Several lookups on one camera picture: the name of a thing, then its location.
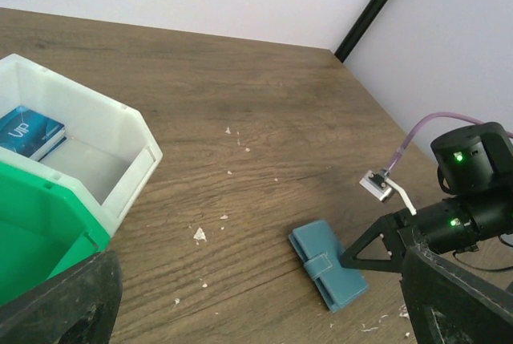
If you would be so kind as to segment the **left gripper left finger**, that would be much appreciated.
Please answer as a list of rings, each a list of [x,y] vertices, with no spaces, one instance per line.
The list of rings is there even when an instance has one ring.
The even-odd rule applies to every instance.
[[[1,306],[1,342],[109,343],[122,295],[117,254],[95,253]]]

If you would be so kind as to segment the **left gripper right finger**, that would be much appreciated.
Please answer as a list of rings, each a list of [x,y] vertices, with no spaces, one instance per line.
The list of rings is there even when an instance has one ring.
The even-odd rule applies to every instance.
[[[425,239],[406,251],[400,283],[418,343],[512,342],[512,286],[440,257]]]

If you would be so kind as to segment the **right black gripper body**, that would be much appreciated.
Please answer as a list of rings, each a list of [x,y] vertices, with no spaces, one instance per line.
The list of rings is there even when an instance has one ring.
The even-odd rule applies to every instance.
[[[387,271],[400,273],[408,248],[414,247],[417,240],[424,239],[418,229],[418,219],[410,211],[397,211],[386,215],[387,230],[384,232],[384,246],[390,253]]]

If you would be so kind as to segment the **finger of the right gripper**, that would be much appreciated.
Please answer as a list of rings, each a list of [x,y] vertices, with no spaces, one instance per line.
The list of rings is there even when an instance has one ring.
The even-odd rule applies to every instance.
[[[400,273],[403,263],[403,241],[395,216],[379,217],[341,255],[341,264],[350,269]]]

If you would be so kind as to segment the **blue leather card holder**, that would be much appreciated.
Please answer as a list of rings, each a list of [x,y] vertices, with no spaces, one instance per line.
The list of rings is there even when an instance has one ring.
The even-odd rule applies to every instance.
[[[342,266],[345,249],[327,221],[295,228],[289,242],[330,312],[343,309],[369,288],[360,271]]]

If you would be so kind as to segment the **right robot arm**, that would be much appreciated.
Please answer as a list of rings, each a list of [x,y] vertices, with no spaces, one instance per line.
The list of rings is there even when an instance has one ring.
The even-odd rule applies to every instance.
[[[512,143],[496,122],[456,128],[430,144],[446,198],[379,217],[341,255],[346,268],[399,273],[409,248],[475,252],[512,232]]]

